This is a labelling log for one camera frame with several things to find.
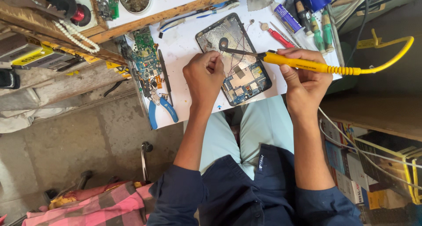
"green screwdriver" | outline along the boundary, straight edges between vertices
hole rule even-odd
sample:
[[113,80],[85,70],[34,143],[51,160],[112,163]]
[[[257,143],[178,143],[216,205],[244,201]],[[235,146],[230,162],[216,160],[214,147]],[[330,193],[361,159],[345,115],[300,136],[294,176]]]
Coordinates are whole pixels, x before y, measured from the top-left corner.
[[322,30],[324,31],[325,51],[333,52],[333,36],[331,35],[331,22],[327,10],[322,13]]
[[311,26],[312,26],[312,32],[314,35],[314,43],[316,47],[318,48],[319,52],[321,52],[322,55],[326,55],[327,52],[324,48],[324,40],[321,37],[321,31],[319,30],[318,23],[316,22],[315,17],[311,17]]

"concrete floor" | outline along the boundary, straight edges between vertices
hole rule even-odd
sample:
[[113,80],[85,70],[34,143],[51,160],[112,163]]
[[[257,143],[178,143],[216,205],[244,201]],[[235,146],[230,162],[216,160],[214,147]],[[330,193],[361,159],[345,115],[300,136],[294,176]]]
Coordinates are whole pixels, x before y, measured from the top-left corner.
[[42,193],[62,190],[92,170],[87,188],[112,176],[142,180],[140,146],[148,141],[151,181],[172,164],[183,137],[178,123],[150,131],[136,95],[56,120],[34,124],[0,138],[0,215],[6,223],[45,204]]

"green circuit board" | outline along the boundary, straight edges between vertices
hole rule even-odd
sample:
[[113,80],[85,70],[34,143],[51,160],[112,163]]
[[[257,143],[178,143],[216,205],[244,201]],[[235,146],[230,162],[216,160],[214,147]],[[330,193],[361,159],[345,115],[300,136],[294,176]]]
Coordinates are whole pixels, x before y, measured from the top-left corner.
[[119,17],[119,0],[108,0],[108,7],[111,11],[111,18],[116,19]]
[[161,74],[160,59],[155,49],[154,40],[151,37],[149,27],[133,32],[135,46],[132,57],[136,63],[140,78],[145,81]]

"red screwdriver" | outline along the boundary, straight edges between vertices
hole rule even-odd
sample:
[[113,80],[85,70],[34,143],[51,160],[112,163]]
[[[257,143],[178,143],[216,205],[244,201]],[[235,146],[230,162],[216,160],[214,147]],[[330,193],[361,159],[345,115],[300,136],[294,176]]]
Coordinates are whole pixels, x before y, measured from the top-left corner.
[[286,47],[286,48],[295,47],[290,42],[288,42],[286,39],[284,39],[282,37],[282,35],[280,35],[277,31],[269,28],[267,23],[262,23],[262,22],[260,22],[260,23],[261,23],[261,29],[263,31],[265,31],[265,30],[268,31],[271,34],[271,36],[274,39],[278,40],[284,47]]

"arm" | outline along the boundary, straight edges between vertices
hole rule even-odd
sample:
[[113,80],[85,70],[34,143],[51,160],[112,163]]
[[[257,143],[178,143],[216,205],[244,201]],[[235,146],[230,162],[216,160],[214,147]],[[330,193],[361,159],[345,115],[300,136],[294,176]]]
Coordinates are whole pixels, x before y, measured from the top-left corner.
[[223,70],[217,51],[197,54],[183,68],[192,97],[189,122],[173,165],[149,190],[156,203],[148,225],[198,225],[193,214],[208,195],[198,171],[202,143],[224,80]]
[[[317,51],[289,48],[277,53],[325,63]],[[318,128],[318,106],[333,75],[287,65],[280,66],[280,71],[287,83],[287,109],[293,123],[298,215],[311,225],[361,225],[359,210],[334,184]]]

